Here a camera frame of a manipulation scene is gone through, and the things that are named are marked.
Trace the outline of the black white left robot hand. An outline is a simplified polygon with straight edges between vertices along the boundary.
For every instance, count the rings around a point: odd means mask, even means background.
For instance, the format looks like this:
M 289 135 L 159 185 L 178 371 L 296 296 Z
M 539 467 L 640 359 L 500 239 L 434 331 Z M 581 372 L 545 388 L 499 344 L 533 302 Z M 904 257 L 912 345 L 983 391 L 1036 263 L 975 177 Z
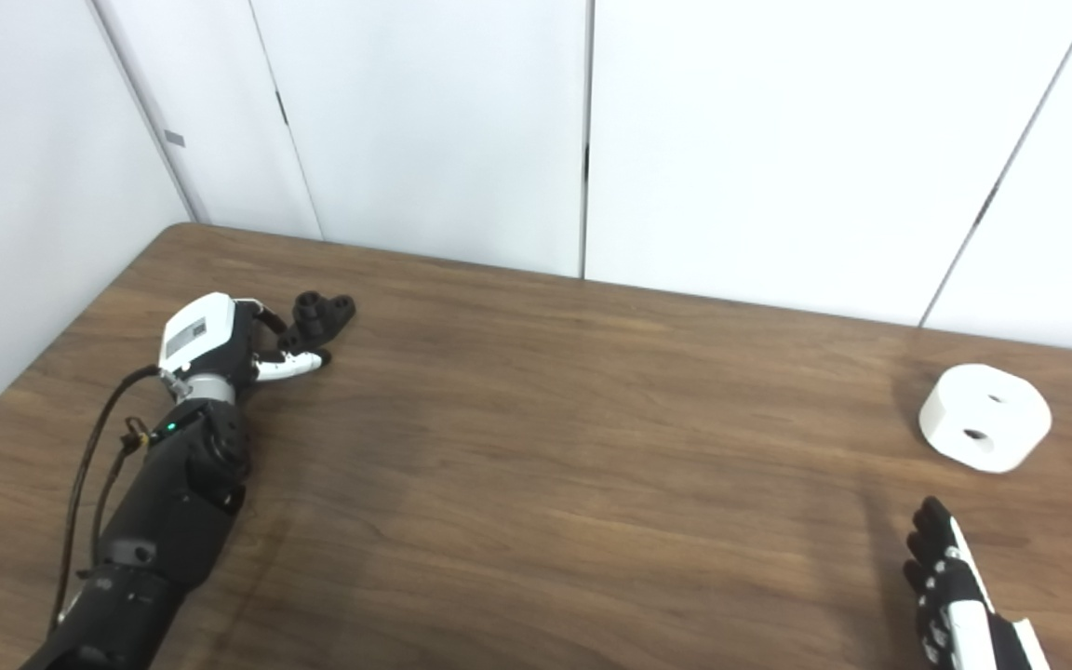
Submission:
M 235 390 L 256 382 L 291 379 L 322 369 L 331 360 L 324 349 L 294 352 L 256 347 L 255 327 L 287 334 L 284 319 L 262 301 L 213 292 L 183 306 L 163 328 L 157 366 L 166 379 L 221 378 Z

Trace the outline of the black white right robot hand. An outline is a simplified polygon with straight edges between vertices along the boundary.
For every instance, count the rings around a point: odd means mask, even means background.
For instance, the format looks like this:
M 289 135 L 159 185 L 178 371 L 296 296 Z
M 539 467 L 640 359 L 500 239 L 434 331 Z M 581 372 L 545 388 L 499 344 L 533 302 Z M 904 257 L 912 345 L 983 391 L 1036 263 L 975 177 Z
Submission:
M 915 509 L 906 546 L 903 575 L 930 669 L 1048 669 L 1033 624 L 996 610 L 964 531 L 939 498 Z

